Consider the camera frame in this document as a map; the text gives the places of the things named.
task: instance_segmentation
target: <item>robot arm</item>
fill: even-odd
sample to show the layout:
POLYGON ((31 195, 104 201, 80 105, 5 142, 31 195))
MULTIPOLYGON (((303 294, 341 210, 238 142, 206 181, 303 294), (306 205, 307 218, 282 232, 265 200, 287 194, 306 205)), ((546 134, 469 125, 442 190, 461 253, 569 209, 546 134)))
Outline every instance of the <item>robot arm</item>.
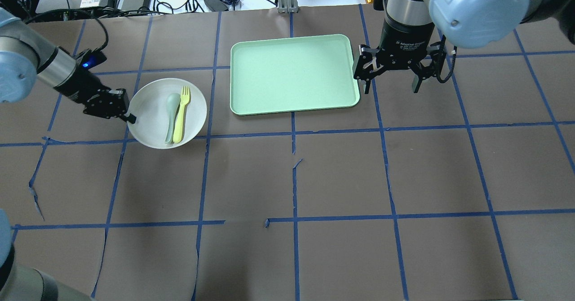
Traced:
POLYGON ((370 82, 389 70, 415 73, 411 88, 419 91, 424 80, 437 78, 447 56, 445 41, 457 47, 483 47, 509 34, 519 23, 555 17, 569 41, 575 44, 575 0, 375 0, 374 8, 386 11, 376 49, 360 45, 354 61, 354 78, 370 82), (442 40, 429 45, 434 27, 442 40), (429 55, 431 63, 421 60, 429 55))
POLYGON ((63 49, 0 8, 0 102, 16 102, 31 91, 36 78, 70 100, 84 113, 135 123, 125 89, 111 90, 63 49))

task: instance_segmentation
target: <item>silver robot arm segment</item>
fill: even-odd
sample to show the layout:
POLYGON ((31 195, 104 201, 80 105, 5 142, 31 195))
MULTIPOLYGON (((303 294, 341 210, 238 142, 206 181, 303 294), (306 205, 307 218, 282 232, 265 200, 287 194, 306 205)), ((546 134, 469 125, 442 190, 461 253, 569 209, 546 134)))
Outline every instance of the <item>silver robot arm segment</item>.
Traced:
POLYGON ((63 49, 0 8, 0 102, 16 102, 31 91, 36 78, 70 100, 84 113, 135 123, 128 113, 125 89, 111 90, 63 49))

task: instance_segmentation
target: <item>light green tray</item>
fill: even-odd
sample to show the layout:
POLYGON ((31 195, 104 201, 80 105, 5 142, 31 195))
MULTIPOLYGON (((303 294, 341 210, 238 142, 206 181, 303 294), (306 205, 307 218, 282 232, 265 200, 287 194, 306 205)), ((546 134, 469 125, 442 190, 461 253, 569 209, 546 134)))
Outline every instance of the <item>light green tray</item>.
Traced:
POLYGON ((345 35, 245 41, 232 47, 230 109, 258 115, 351 107, 359 101, 345 35))

